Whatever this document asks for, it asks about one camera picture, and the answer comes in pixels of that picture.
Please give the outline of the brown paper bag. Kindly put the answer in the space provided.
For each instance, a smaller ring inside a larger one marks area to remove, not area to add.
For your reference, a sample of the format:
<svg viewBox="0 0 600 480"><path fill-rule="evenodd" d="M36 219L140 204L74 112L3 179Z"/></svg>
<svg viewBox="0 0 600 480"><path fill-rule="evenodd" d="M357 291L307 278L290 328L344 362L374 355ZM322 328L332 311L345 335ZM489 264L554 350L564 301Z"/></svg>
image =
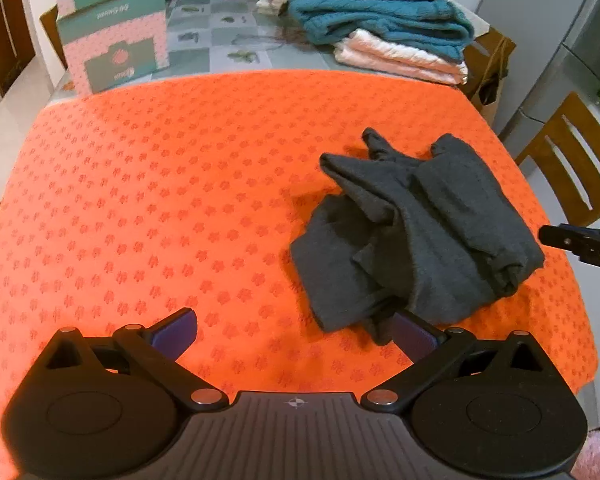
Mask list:
<svg viewBox="0 0 600 480"><path fill-rule="evenodd" d="M509 57L515 49L513 40L491 27L464 51L468 75L460 91L490 127L508 75Z"/></svg>

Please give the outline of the pink folded towel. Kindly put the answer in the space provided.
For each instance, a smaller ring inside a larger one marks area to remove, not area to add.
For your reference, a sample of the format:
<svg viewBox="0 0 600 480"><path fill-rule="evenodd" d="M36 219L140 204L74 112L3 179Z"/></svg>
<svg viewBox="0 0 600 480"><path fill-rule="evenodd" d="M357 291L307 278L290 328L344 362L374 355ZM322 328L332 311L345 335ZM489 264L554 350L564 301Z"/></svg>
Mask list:
<svg viewBox="0 0 600 480"><path fill-rule="evenodd" d="M422 49L380 39L364 29L355 29L334 45L340 64L390 75L462 86L468 81L465 62L449 62Z"/></svg>

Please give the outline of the dark grey long-sleeve shirt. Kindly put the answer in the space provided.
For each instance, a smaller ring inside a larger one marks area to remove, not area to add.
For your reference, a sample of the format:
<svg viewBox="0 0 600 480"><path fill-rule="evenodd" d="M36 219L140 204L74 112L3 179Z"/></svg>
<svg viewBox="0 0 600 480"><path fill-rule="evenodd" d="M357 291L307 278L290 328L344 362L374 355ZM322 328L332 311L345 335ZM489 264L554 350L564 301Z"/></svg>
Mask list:
<svg viewBox="0 0 600 480"><path fill-rule="evenodd" d="M469 144L447 133L418 159L372 128L362 140L366 159L322 155L341 192L290 246L321 330L360 324L383 346L398 311L455 324L542 268L540 245Z"/></svg>

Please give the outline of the silver refrigerator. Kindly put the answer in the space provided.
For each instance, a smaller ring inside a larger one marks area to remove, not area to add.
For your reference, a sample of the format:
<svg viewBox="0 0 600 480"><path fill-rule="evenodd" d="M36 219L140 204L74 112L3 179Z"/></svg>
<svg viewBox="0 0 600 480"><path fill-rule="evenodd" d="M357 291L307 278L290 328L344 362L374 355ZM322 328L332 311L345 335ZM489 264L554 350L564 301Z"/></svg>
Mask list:
<svg viewBox="0 0 600 480"><path fill-rule="evenodd" d="M571 91L600 92L600 0L503 0L502 31L514 40L495 127L521 152Z"/></svg>

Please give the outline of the orange floral table mat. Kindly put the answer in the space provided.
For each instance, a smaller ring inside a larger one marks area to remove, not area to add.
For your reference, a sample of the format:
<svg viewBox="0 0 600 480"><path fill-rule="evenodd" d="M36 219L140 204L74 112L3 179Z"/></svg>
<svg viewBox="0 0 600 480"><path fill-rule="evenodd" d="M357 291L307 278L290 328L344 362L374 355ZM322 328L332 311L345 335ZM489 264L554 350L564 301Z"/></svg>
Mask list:
<svg viewBox="0 0 600 480"><path fill-rule="evenodd" d="M276 70L139 84L47 107L0 208L0 479L567 479L597 368L563 252L460 327L476 344L403 412L361 405L412 365L365 328L317 325L290 246L366 159L451 133L534 235L546 217L458 91ZM176 360L228 407L193 412L114 344L191 308Z"/></svg>

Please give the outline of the teal knitted sweater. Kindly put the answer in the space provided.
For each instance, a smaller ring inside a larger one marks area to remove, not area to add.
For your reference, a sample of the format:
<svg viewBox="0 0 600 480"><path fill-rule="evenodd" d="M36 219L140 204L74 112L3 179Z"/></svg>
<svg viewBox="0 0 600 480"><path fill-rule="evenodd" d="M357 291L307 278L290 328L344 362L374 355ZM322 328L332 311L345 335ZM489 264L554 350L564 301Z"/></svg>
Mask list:
<svg viewBox="0 0 600 480"><path fill-rule="evenodd" d="M462 62L475 38L466 15L449 0L289 0L289 13L311 44L324 46L357 29L376 37Z"/></svg>

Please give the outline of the wooden chair right side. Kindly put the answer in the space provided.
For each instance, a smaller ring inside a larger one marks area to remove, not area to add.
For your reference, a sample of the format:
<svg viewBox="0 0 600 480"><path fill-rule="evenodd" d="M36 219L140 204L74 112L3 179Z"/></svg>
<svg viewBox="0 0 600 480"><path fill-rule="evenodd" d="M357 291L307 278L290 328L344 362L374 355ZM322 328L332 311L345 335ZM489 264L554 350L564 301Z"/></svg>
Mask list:
<svg viewBox="0 0 600 480"><path fill-rule="evenodd" d="M515 162L527 159L547 180L569 223L600 220L600 123L577 93L565 97Z"/></svg>

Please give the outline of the lower pink green box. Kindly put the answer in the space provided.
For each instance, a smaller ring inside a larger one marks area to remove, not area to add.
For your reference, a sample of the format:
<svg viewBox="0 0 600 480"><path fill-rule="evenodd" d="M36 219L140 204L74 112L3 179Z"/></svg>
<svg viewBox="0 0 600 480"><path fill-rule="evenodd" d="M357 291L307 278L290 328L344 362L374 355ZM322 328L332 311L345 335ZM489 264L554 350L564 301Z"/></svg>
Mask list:
<svg viewBox="0 0 600 480"><path fill-rule="evenodd" d="M80 96L90 96L170 65L166 0L107 0L58 18Z"/></svg>

